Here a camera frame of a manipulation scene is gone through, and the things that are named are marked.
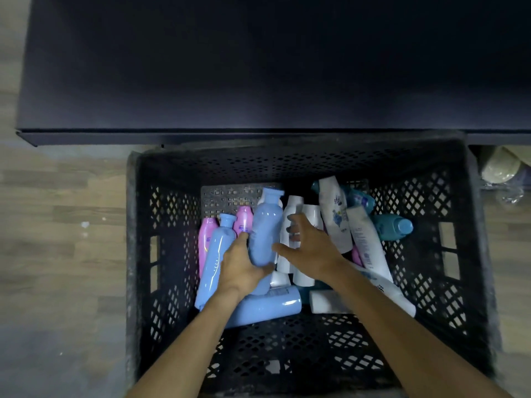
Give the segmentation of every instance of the dark table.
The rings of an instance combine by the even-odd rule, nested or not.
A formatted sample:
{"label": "dark table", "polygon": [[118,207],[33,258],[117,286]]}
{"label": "dark table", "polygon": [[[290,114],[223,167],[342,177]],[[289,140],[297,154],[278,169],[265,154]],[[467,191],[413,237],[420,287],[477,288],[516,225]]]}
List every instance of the dark table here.
{"label": "dark table", "polygon": [[33,145],[462,129],[531,144],[531,20],[503,0],[33,0]]}

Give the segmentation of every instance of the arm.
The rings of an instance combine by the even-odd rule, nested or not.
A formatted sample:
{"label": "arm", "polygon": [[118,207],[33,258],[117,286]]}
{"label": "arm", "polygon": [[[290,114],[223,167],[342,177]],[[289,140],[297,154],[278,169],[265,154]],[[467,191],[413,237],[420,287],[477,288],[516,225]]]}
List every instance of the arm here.
{"label": "arm", "polygon": [[382,351],[412,398],[510,397],[502,388],[437,339],[375,288],[344,259],[323,231],[301,214],[291,216],[297,250],[276,244],[274,250],[304,274],[328,283],[341,295]]}
{"label": "arm", "polygon": [[127,398],[196,398],[216,345],[238,303],[272,264],[255,267],[247,253],[247,233],[241,233],[223,255],[216,292],[197,317],[127,394]]}

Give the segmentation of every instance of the wooden floor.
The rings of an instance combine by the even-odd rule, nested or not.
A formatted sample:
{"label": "wooden floor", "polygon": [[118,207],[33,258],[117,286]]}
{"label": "wooden floor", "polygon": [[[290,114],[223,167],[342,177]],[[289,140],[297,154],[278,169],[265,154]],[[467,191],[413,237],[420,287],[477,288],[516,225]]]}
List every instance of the wooden floor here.
{"label": "wooden floor", "polygon": [[[29,0],[0,0],[0,395],[123,395],[125,157],[14,135]],[[500,374],[531,396],[531,195],[485,194]]]}

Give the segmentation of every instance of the person's left arm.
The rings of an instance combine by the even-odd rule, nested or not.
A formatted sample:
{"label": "person's left arm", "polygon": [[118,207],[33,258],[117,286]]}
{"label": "person's left arm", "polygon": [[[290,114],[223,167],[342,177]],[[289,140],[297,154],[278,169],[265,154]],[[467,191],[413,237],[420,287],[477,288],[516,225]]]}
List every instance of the person's left arm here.
{"label": "person's left arm", "polygon": [[184,329],[127,394],[127,398],[195,398],[216,345],[238,303],[274,266],[255,267],[241,233],[223,255],[218,288],[202,312]]}

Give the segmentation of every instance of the crate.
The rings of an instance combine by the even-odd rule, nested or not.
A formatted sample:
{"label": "crate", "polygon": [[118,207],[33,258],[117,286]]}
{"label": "crate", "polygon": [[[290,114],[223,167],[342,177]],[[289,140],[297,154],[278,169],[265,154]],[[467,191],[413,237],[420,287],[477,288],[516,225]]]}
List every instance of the crate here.
{"label": "crate", "polygon": [[[475,161],[463,134],[333,133],[185,144],[130,156],[128,387],[197,314],[201,218],[254,206],[264,185],[310,202],[316,199],[311,182],[332,174],[341,182],[368,179],[376,213],[413,221],[411,235],[384,243],[395,284],[417,306],[420,323],[494,375],[500,336],[493,279]],[[452,233],[455,245],[448,245]],[[457,260],[448,269],[444,258],[450,255]],[[397,386],[355,315],[313,315],[306,307],[295,316],[225,331],[201,391],[324,394]]]}

